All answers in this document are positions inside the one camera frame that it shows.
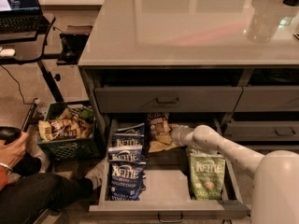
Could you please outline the person's hand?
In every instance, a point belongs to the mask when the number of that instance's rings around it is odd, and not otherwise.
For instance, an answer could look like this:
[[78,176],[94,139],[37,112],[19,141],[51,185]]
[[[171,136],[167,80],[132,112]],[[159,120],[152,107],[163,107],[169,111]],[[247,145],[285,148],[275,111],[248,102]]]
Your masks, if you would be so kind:
[[11,171],[24,156],[28,137],[28,133],[21,133],[18,139],[7,145],[5,140],[0,140],[0,165],[7,171]]

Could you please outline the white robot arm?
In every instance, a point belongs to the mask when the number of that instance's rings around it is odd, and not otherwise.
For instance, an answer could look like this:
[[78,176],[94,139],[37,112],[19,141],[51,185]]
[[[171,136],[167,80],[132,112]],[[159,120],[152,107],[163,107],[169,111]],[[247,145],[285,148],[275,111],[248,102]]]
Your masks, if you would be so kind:
[[228,140],[206,125],[179,125],[171,132],[179,146],[215,150],[253,179],[251,224],[299,224],[299,155],[266,155]]

